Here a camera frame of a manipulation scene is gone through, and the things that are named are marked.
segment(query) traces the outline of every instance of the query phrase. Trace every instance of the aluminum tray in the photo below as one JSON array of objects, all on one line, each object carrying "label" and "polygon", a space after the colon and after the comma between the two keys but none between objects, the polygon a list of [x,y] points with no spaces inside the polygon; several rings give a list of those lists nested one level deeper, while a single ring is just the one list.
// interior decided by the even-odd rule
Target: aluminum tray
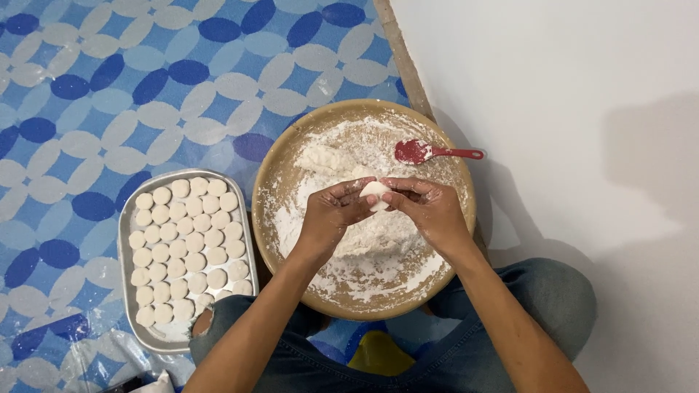
[{"label": "aluminum tray", "polygon": [[[248,267],[250,268],[250,274],[247,279],[252,283],[252,294],[258,295],[259,284],[257,282],[257,270],[255,269],[254,253],[252,252],[252,236],[250,232],[250,226],[247,222],[247,213],[245,212],[245,200],[243,198],[243,193],[241,192],[239,186],[230,177],[224,175],[223,173],[218,173],[210,171],[208,169],[183,169],[181,171],[174,171],[170,173],[165,173],[160,176],[156,176],[150,180],[145,181],[130,197],[127,199],[124,209],[119,216],[119,239],[117,242],[117,249],[119,252],[119,261],[122,265],[122,279],[124,287],[124,305],[126,307],[127,318],[129,319],[129,324],[131,329],[134,331],[136,338],[140,343],[148,348],[149,350],[160,353],[164,355],[174,355],[179,353],[189,352],[189,347],[187,346],[188,340],[182,337],[181,341],[165,341],[160,338],[157,332],[159,330],[150,328],[145,328],[138,323],[136,323],[136,313],[138,312],[138,304],[136,303],[136,287],[131,285],[131,274],[134,272],[133,250],[129,246],[129,234],[131,234],[132,223],[136,216],[136,197],[142,192],[153,192],[156,188],[171,184],[173,181],[178,179],[190,179],[201,176],[208,180],[220,179],[226,182],[229,189],[236,193],[238,197],[238,207],[231,212],[231,217],[233,221],[239,221],[243,226],[243,238],[245,242],[245,255],[243,259],[247,260]],[[227,267],[230,264],[227,261],[223,265],[216,267],[207,266],[203,271],[207,273],[209,270],[216,268],[224,268],[227,272]],[[187,272],[183,276],[184,279],[188,279],[193,273]],[[167,282],[171,282],[170,278],[165,279]],[[231,282],[228,282],[222,290],[230,290],[232,286]],[[220,290],[207,290],[206,293],[216,294]],[[198,295],[188,294],[187,299],[194,300]],[[182,329],[183,326],[188,327],[190,322],[176,322],[173,321],[170,324],[179,324],[177,328]]]}]

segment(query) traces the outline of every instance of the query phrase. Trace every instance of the jeans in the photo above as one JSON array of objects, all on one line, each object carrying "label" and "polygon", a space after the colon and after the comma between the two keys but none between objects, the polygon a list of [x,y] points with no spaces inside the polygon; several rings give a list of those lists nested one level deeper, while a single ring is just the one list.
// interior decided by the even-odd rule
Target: jeans
[{"label": "jeans", "polygon": [[[543,258],[495,271],[527,313],[573,360],[596,318],[590,282],[574,268]],[[214,305],[209,330],[189,343],[195,364],[253,301],[252,296],[229,296]],[[322,316],[299,304],[254,392],[514,392],[459,279],[453,279],[428,304],[436,316],[461,323],[396,377],[364,373],[325,357],[306,340],[318,331]]]}]

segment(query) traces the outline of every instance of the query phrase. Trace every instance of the person's right hand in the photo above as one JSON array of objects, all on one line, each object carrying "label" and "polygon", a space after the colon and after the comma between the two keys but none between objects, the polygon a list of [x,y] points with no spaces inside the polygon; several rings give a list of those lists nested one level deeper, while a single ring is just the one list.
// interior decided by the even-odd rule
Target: person's right hand
[{"label": "person's right hand", "polygon": [[385,192],[381,199],[408,215],[427,243],[445,259],[456,256],[465,242],[472,241],[453,187],[418,178],[379,181],[393,190],[416,194],[409,198],[399,192]]}]

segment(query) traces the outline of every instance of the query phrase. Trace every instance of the person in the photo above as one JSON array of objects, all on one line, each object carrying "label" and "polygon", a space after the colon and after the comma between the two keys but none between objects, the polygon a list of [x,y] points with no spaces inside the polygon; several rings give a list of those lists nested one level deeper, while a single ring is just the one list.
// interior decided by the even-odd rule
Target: person
[{"label": "person", "polygon": [[306,340],[323,315],[301,295],[347,227],[373,214],[378,198],[359,197],[373,180],[311,194],[296,246],[259,296],[229,296],[200,315],[189,344],[196,369],[183,392],[588,392],[571,361],[596,316],[590,282],[543,258],[492,269],[456,190],[417,178],[380,179],[393,190],[381,199],[410,216],[456,271],[428,307],[459,325],[395,377],[350,369]]}]

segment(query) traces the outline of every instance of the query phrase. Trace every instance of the person's left hand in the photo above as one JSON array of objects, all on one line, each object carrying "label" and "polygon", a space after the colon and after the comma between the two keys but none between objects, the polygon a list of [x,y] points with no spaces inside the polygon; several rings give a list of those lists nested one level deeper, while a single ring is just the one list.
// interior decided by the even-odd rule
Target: person's left hand
[{"label": "person's left hand", "polygon": [[350,180],[311,194],[301,235],[292,252],[301,252],[320,269],[335,252],[347,227],[374,214],[369,208],[378,198],[373,194],[359,197],[359,192],[374,180],[374,177]]}]

